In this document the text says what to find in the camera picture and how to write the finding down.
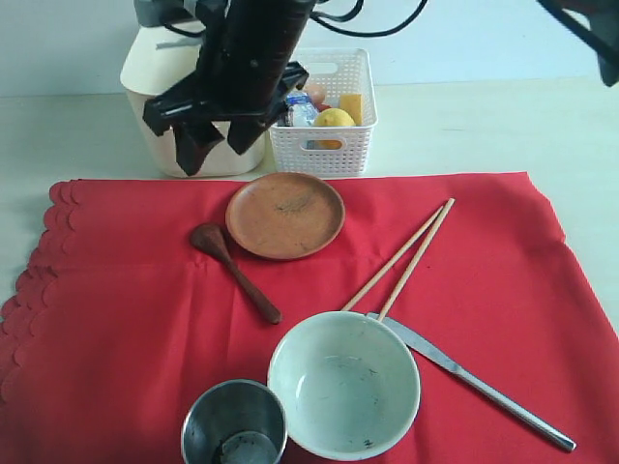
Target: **white wall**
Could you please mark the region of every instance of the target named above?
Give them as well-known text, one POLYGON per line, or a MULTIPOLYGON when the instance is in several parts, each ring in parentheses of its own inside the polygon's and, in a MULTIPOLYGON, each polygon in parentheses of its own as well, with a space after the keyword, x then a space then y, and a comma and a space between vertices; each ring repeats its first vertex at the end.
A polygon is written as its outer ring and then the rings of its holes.
MULTIPOLYGON (((132 0, 5 0, 0 15, 0 96, 121 91, 119 73, 137 25, 132 0)), ((347 10, 353 0, 332 0, 347 10)), ((414 0, 366 0, 356 30, 389 28, 414 0)), ((311 23, 306 46, 360 46, 378 84, 597 74, 595 55, 535 0, 429 0, 386 39, 357 40, 311 23)))

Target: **wooden spoon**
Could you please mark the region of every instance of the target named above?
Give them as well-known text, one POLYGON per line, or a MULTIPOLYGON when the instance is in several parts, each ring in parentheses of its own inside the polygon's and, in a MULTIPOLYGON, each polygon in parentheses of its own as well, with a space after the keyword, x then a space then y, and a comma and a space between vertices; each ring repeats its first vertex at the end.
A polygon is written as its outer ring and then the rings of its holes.
POLYGON ((195 248, 220 261, 232 273, 267 321, 271 324, 281 321, 280 311, 245 277, 232 260, 218 224, 206 222, 198 225, 190 235, 190 242, 195 248))

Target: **white table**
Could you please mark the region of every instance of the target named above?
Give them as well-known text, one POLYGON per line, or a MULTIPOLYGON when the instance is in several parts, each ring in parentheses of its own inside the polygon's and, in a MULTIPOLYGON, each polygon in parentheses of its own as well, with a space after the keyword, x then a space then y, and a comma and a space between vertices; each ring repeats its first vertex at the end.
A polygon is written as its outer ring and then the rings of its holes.
MULTIPOLYGON (((379 87, 376 97, 367 176, 528 171, 619 333, 619 89, 530 80, 379 87)), ((267 157, 236 179, 273 169, 267 157)), ((0 301, 44 230, 52 184, 160 177, 124 95, 0 99, 0 301)))

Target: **white plastic basket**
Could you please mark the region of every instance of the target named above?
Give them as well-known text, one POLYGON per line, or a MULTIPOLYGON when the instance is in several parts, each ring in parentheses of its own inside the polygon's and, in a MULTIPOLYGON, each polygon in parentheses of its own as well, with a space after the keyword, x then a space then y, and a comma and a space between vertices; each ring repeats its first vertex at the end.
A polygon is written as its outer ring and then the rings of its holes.
POLYGON ((270 129, 278 171, 306 172, 319 177, 358 176, 368 164, 371 135, 378 121, 369 57, 359 48, 301 48, 292 57, 309 72, 309 82, 326 90, 325 103, 339 104, 341 94, 361 94, 363 124, 353 128, 270 129), (309 149, 314 140, 338 140, 336 150, 309 149))

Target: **white ceramic bowl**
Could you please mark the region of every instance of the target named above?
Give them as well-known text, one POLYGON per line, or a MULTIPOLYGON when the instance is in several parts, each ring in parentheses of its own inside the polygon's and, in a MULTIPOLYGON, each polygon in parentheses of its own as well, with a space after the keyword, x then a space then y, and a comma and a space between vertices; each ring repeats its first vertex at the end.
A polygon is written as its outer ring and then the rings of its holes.
POLYGON ((271 358, 268 386, 290 438, 318 456, 367 459, 410 428, 421 396, 408 348, 382 323, 324 312, 293 327, 271 358))

